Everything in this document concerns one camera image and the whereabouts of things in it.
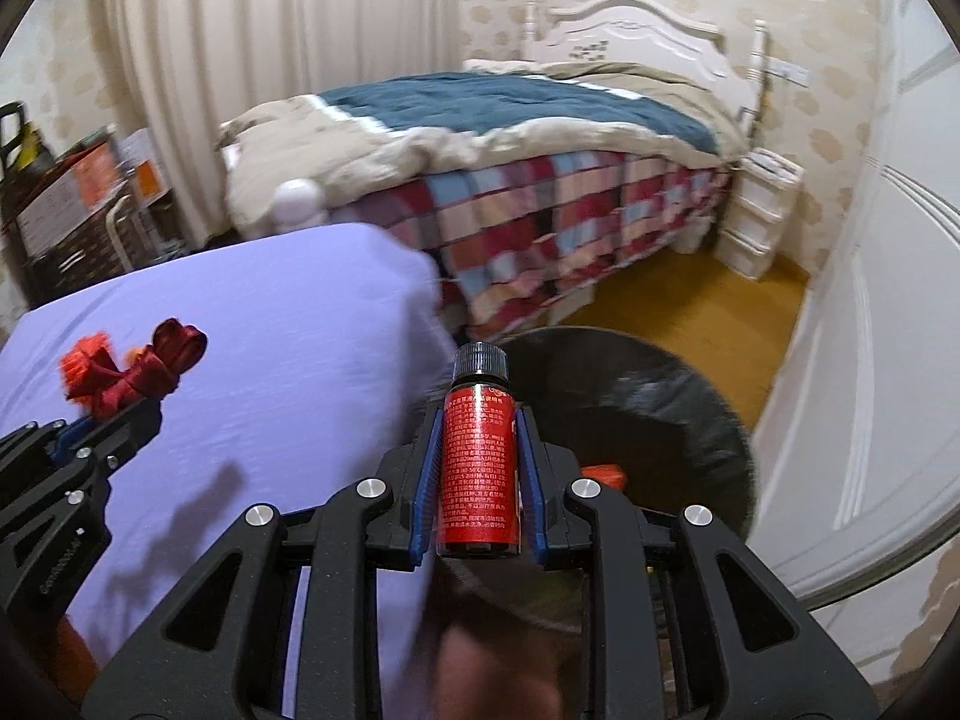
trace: purple tablecloth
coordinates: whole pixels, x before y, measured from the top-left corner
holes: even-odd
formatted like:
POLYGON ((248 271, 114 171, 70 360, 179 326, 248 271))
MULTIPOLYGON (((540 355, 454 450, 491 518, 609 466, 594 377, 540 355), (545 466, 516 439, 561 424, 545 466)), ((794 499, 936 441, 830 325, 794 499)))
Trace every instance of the purple tablecloth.
MULTIPOLYGON (((21 319, 0 354, 0 435, 78 413, 58 360, 80 336, 106 330, 118 356, 167 317, 209 336, 164 401, 160 435, 112 477, 113 543, 69 610, 98 661, 246 507, 322 504, 376 469, 452 359, 439 300, 427 257, 341 224, 138 271, 21 319)), ((388 715, 414 688, 400 676, 426 580, 380 572, 388 715)))

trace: curtain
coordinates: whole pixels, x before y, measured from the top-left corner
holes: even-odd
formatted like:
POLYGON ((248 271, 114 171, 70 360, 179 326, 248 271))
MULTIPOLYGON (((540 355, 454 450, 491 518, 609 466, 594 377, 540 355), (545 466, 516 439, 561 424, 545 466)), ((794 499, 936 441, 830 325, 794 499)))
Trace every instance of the curtain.
POLYGON ((221 122, 267 100, 456 67, 457 0, 104 0, 195 244, 229 229, 221 122))

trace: headboard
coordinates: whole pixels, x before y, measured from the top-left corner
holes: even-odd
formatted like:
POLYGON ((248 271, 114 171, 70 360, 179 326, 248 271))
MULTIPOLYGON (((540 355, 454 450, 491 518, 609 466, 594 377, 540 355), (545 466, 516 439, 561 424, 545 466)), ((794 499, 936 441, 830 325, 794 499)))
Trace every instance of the headboard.
POLYGON ((539 1, 527 0, 524 59, 640 62, 686 76, 714 93, 750 135, 767 69, 765 22, 754 25, 747 79, 741 79, 725 55, 720 28, 683 18, 653 0, 592 0, 577 8, 551 8, 547 15, 549 28, 538 40, 539 1))

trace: black bottle cap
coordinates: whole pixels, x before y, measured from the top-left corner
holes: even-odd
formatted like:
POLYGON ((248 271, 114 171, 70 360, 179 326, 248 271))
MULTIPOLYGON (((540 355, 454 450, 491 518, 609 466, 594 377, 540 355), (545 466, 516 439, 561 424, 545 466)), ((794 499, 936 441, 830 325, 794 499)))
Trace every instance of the black bottle cap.
POLYGON ((484 376, 507 384, 507 354, 492 343, 468 343, 457 349, 453 361, 453 383, 473 377, 484 376))

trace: bed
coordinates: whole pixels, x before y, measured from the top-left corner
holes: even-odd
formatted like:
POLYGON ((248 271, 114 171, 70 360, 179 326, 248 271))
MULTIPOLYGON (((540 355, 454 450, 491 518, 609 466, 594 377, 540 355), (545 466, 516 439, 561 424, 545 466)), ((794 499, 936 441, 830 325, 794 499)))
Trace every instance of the bed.
POLYGON ((722 31, 652 0, 547 12, 523 61, 277 100, 222 128, 246 238, 366 221, 429 253, 448 327, 497 338, 642 259, 722 199, 760 112, 722 31))
MULTIPOLYGON (((76 415, 58 362, 81 336, 107 331, 122 355, 178 317, 209 338, 163 402, 160 435, 112 477, 113 543, 69 610, 101 664, 248 506, 325 503, 410 435, 424 396, 448 381, 438 299, 427 257, 344 224, 136 271, 21 319, 0 353, 0 435, 76 415)), ((379 578, 392 717, 417 716, 398 707, 425 695, 406 672, 428 576, 379 578)))

